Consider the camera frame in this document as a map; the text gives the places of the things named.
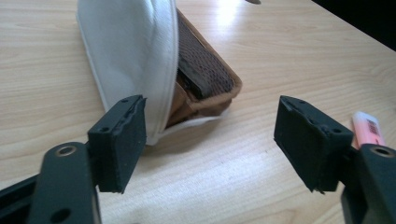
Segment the table surface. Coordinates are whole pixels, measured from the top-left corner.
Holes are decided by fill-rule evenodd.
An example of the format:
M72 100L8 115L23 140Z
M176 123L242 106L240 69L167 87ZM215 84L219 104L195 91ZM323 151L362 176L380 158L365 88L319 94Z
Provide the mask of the table surface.
M340 193L311 193L273 140L280 95L348 128L365 111L396 147L396 53L309 0L177 1L244 86L229 115L147 147L104 223L342 223ZM85 142L104 115L76 1L0 3L0 189L44 153Z

